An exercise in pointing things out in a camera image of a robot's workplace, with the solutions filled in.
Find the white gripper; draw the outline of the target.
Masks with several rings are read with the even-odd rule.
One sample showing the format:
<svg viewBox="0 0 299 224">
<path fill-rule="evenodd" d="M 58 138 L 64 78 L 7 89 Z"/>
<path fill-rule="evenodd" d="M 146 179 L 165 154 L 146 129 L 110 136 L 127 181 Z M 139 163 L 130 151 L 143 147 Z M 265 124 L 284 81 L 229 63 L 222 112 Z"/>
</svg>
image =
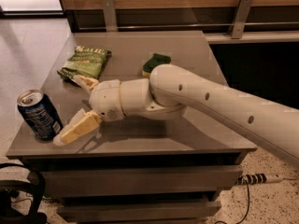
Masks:
<svg viewBox="0 0 299 224">
<path fill-rule="evenodd" d="M 74 75 L 73 81 L 90 95 L 92 111 L 80 109 L 70 122 L 53 138 L 53 143 L 66 146 L 99 128 L 103 121 L 124 119 L 121 108 L 121 82 L 117 79 L 99 81 L 92 77 Z"/>
</svg>

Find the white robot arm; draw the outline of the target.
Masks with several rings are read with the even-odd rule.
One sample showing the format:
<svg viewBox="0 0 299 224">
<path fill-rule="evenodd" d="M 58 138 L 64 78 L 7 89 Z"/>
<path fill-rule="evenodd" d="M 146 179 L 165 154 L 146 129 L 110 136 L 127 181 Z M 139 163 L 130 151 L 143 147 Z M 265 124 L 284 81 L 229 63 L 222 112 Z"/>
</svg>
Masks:
<svg viewBox="0 0 299 224">
<path fill-rule="evenodd" d="M 75 75 L 92 108 L 79 110 L 55 137 L 66 146 L 103 121 L 127 116 L 174 119 L 194 108 L 293 166 L 299 165 L 299 110 L 215 83 L 173 64 L 155 67 L 149 77 L 99 82 Z"/>
</svg>

